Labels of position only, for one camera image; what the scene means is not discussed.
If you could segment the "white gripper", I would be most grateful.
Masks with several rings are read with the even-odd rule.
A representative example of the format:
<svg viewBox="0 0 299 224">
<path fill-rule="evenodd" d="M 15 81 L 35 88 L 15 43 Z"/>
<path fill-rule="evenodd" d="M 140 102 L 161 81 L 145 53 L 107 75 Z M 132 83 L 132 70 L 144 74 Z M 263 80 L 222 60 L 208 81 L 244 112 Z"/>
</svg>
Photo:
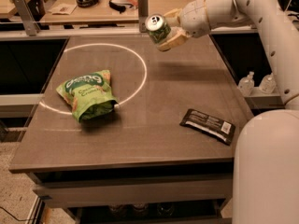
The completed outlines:
<svg viewBox="0 0 299 224">
<path fill-rule="evenodd" d="M 183 45 L 190 37 L 201 37 L 211 31 L 206 0 L 190 2 L 182 10 L 174 8 L 166 12 L 164 17 L 172 28 L 166 39 L 157 45 L 159 51 L 168 51 Z"/>
</svg>

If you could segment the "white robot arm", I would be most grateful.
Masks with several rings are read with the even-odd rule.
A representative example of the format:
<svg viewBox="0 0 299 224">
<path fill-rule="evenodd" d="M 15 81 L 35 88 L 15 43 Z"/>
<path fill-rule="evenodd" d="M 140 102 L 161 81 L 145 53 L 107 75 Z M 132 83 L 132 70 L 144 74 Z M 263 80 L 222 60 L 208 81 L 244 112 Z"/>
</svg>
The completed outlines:
<svg viewBox="0 0 299 224">
<path fill-rule="evenodd" d="M 195 0 L 165 15 L 175 34 L 159 48 L 252 22 L 271 67 L 260 91 L 283 108 L 251 119 L 235 148 L 232 224 L 299 224 L 299 32 L 278 0 Z"/>
</svg>

